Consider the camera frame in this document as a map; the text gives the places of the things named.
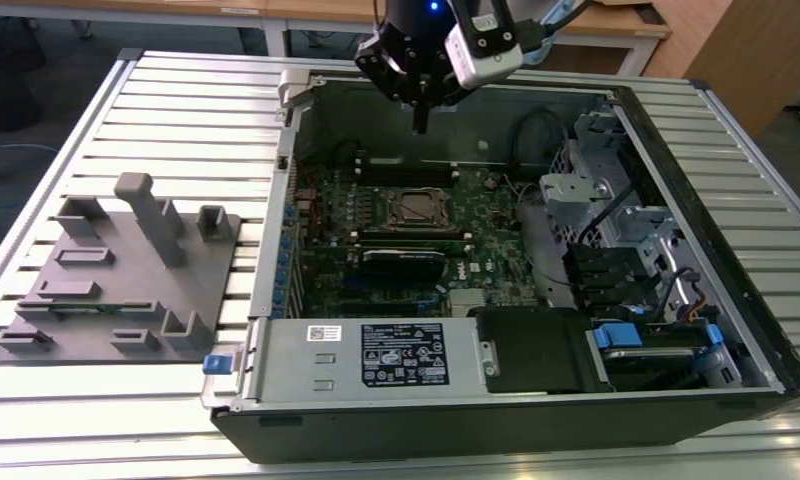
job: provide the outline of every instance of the slotted metal surface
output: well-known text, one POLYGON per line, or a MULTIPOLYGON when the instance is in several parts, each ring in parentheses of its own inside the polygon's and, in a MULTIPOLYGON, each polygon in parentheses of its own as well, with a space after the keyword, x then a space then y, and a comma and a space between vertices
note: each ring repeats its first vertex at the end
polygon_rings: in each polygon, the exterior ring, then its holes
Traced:
MULTIPOLYGON (((123 171, 157 178, 155 194, 194 212, 222 203, 244 217, 218 343, 246 337, 280 124, 287 66, 344 63, 147 52, 121 61, 0 250, 0 329, 35 282, 68 194, 101 195, 123 171)), ((523 79, 622 83, 606 76, 523 79)), ((800 352, 800 203, 710 93, 685 81, 635 90, 767 303, 800 352)), ((199 365, 0 367, 0 477, 147 478, 287 475, 343 478, 800 478, 800 410, 727 425, 673 447, 380 462, 256 466, 215 431, 199 401, 199 365)), ((234 377, 215 390, 231 394, 234 377)))

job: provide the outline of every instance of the floor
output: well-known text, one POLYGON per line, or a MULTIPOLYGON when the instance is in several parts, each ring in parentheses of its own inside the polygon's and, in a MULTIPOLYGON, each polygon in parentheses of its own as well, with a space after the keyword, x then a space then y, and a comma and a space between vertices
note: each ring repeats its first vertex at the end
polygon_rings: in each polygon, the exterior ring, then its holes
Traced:
MULTIPOLYGON (((13 134, 0 134, 0 145, 36 143, 60 147, 124 47, 227 54, 266 54, 260 31, 95 22, 93 37, 80 40, 68 21, 41 20, 37 38, 47 67, 27 75, 44 107, 44 120, 13 134)), ((332 38, 294 34, 294 52, 302 56, 351 58, 355 36, 332 38)), ((759 145, 800 195, 800 122, 783 112, 759 139, 759 145)), ((20 204, 32 193, 52 154, 41 150, 0 150, 0 205, 20 204)), ((0 207, 0 242, 21 206, 0 207)))

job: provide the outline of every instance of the power supply label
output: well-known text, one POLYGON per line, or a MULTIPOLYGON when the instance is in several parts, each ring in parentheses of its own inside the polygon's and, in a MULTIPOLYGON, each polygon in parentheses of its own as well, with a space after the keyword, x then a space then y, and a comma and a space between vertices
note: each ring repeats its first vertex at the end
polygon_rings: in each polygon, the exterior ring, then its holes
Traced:
POLYGON ((368 388, 448 385, 442 324, 362 325, 362 381, 368 388))

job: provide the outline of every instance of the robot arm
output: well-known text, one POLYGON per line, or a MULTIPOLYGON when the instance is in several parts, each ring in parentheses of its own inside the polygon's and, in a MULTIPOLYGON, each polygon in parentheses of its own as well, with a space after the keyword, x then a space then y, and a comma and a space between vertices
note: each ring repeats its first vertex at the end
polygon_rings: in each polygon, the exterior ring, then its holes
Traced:
POLYGON ((538 50, 592 2, 540 25, 535 18, 568 1, 387 0, 386 18, 359 46, 356 65, 386 96, 412 107, 415 132, 427 132, 434 107, 455 105, 516 71, 523 53, 538 50))

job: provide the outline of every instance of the white sticker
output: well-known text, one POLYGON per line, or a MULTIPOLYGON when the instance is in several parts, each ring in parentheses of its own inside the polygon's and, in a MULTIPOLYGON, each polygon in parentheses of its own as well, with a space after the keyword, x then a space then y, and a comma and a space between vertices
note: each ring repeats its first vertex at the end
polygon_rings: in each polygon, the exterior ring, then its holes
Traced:
POLYGON ((308 325, 308 341, 310 342, 340 342, 342 341, 342 326, 340 325, 308 325))
POLYGON ((657 38, 665 38, 667 34, 665 32, 651 32, 651 31, 646 31, 646 30, 639 30, 635 32, 635 36, 637 37, 657 37, 657 38))
POLYGON ((258 15, 258 10, 254 8, 220 8, 223 13, 238 13, 240 15, 258 15))

